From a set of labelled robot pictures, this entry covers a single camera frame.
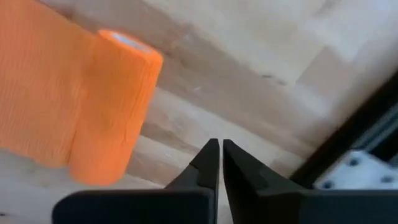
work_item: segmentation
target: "black metal frame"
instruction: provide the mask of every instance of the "black metal frame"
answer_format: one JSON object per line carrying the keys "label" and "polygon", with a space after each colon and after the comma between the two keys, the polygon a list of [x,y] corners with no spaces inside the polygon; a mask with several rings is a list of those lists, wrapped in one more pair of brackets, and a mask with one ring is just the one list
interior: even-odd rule
{"label": "black metal frame", "polygon": [[[54,224],[215,224],[220,147],[211,139],[165,189],[78,192],[53,210]],[[308,190],[231,140],[223,143],[224,182],[235,224],[398,223],[398,191]]]}
{"label": "black metal frame", "polygon": [[350,150],[368,151],[394,165],[398,153],[397,129],[398,72],[326,140],[290,179],[311,189],[319,176]]}

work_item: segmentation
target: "unrolled bandage strip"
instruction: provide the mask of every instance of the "unrolled bandage strip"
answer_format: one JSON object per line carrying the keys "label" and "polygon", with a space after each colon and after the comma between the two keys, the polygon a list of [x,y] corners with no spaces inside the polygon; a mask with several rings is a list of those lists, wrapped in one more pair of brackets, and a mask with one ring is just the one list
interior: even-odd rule
{"label": "unrolled bandage strip", "polygon": [[87,184],[120,179],[162,56],[33,0],[0,0],[0,27],[0,146]]}

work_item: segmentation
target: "wooden surface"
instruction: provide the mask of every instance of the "wooden surface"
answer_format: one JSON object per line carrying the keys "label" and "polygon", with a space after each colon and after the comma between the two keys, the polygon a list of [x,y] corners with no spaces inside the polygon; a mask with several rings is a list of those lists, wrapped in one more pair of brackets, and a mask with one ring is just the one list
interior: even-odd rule
{"label": "wooden surface", "polygon": [[[164,186],[209,138],[289,176],[398,65],[394,0],[43,2],[164,55],[126,177],[111,189]],[[4,151],[0,179],[0,223],[48,223],[57,200],[93,188]],[[220,223],[231,223],[220,195]]]}

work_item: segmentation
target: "wooden floor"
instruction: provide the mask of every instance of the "wooden floor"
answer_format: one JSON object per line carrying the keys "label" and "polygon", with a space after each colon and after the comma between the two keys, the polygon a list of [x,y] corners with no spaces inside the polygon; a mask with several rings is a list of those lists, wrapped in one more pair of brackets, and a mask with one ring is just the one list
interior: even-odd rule
{"label": "wooden floor", "polygon": [[[398,65],[395,0],[43,2],[164,55],[127,174],[109,189],[164,186],[209,138],[289,176]],[[49,223],[57,200],[92,188],[0,152],[0,223]],[[219,214],[231,223],[224,191]]]}

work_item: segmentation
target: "orange bandage roll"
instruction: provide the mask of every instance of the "orange bandage roll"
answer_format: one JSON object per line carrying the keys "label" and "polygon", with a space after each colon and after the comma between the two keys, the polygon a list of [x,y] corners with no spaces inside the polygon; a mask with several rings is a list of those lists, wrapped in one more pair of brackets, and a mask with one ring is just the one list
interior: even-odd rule
{"label": "orange bandage roll", "polygon": [[123,176],[162,57],[33,0],[0,0],[0,147],[105,185]]}

